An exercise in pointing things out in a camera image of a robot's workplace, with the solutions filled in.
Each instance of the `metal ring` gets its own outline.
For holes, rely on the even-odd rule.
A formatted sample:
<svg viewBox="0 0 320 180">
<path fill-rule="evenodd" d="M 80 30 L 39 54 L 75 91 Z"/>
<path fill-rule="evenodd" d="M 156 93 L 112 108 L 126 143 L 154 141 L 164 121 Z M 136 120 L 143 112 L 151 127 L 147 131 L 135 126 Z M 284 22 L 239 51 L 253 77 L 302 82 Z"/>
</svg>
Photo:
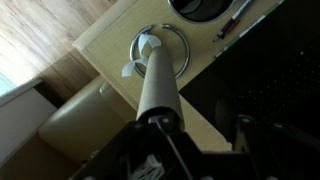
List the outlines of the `metal ring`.
<svg viewBox="0 0 320 180">
<path fill-rule="evenodd" d="M 130 61 L 134 61 L 134 49 L 135 49 L 135 45 L 137 44 L 138 40 L 139 40 L 139 37 L 141 34 L 143 33 L 147 33 L 149 30 L 152 29 L 152 25 L 150 26 L 147 26 L 145 28 L 143 28 L 142 30 L 140 30 L 138 32 L 138 34 L 133 38 L 133 41 L 131 42 L 131 46 L 130 46 Z M 171 30 L 173 31 L 174 33 L 176 33 L 182 40 L 185 48 L 186 48 L 186 60 L 182 66 L 182 68 L 179 70 L 178 73 L 175 74 L 175 78 L 177 79 L 178 77 L 181 76 L 181 74 L 186 70 L 188 64 L 189 64 L 189 59 L 190 59 L 190 47 L 189 47 L 189 44 L 186 40 L 186 38 L 184 37 L 184 35 L 178 31 L 177 29 L 175 29 L 174 27 L 172 27 L 171 25 L 169 24 L 162 24 L 162 29 L 168 29 L 168 30 Z M 136 70 L 136 72 L 142 77 L 144 78 L 145 77 L 145 74 L 141 71 L 141 69 L 135 64 L 134 66 L 134 69 Z"/>
</svg>

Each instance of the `wooden floor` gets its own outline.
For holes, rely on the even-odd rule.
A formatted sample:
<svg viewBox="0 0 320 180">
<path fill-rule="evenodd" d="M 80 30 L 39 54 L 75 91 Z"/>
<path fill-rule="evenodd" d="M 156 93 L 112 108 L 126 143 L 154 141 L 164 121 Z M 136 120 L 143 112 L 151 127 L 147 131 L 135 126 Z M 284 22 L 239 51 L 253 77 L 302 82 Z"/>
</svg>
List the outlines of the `wooden floor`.
<svg viewBox="0 0 320 180">
<path fill-rule="evenodd" d="M 72 43 L 117 0 L 0 1 L 0 72 L 41 77 L 68 99 L 98 75 Z"/>
</svg>

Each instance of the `wooden table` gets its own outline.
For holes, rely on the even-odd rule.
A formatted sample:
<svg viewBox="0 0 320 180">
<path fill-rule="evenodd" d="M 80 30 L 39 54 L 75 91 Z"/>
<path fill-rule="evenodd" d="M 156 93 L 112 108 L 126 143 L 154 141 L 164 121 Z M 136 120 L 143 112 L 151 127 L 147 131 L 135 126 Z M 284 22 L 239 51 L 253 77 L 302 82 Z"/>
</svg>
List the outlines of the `wooden table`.
<svg viewBox="0 0 320 180">
<path fill-rule="evenodd" d="M 121 77 L 121 70 L 129 62 L 129 48 L 133 37 L 147 25 L 155 25 L 151 34 L 163 41 L 169 50 L 174 68 L 181 66 L 184 54 L 183 44 L 178 38 L 163 33 L 160 25 L 168 23 L 179 29 L 187 38 L 190 49 L 190 64 L 185 73 L 177 79 L 178 89 L 183 88 L 203 69 L 213 62 L 213 57 L 232 39 L 248 28 L 262 14 L 279 0 L 256 0 L 241 18 L 240 24 L 224 40 L 212 43 L 215 35 L 239 9 L 243 1 L 237 1 L 228 12 L 213 22 L 192 24 L 179 18 L 166 0 L 119 0 L 74 46 L 100 72 L 100 74 L 128 101 L 138 108 L 143 79 L 137 74 Z M 202 150 L 230 150 L 231 145 L 213 128 L 182 96 L 180 96 L 186 131 Z"/>
</svg>

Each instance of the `cylindrical tube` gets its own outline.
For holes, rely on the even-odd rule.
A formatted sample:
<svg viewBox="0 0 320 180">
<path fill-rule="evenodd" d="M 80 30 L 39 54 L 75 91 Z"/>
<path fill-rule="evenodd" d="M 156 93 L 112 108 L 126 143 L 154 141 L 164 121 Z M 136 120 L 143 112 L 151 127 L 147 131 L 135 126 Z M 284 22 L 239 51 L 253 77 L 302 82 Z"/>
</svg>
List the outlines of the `cylindrical tube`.
<svg viewBox="0 0 320 180">
<path fill-rule="evenodd" d="M 162 46 L 152 50 L 143 84 L 137 119 L 145 119 L 148 112 L 157 108 L 167 108 L 179 117 L 180 127 L 184 127 L 181 104 L 172 63 Z"/>
</svg>

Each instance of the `pen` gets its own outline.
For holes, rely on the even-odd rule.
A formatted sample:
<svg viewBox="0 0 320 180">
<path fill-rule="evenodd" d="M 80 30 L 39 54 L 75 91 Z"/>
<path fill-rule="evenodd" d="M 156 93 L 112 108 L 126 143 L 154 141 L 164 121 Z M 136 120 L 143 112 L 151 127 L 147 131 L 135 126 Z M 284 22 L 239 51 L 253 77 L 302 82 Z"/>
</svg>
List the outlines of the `pen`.
<svg viewBox="0 0 320 180">
<path fill-rule="evenodd" d="M 279 7 L 285 0 L 280 0 L 277 4 L 271 7 L 264 15 L 262 15 L 258 20 L 256 20 L 250 27 L 244 30 L 239 36 L 234 38 L 227 46 L 225 46 L 217 55 L 214 56 L 214 59 L 217 59 L 221 54 L 227 51 L 233 44 L 235 44 L 239 39 L 246 35 L 252 28 L 258 25 L 265 17 L 267 17 L 272 11 Z"/>
<path fill-rule="evenodd" d="M 246 2 L 243 3 L 239 10 L 232 16 L 228 23 L 217 34 L 217 37 L 213 40 L 213 42 L 217 41 L 218 39 L 223 39 L 225 37 L 226 33 L 237 22 L 240 16 L 248 9 L 248 7 L 252 4 L 253 1 L 254 0 L 246 0 Z"/>
</svg>

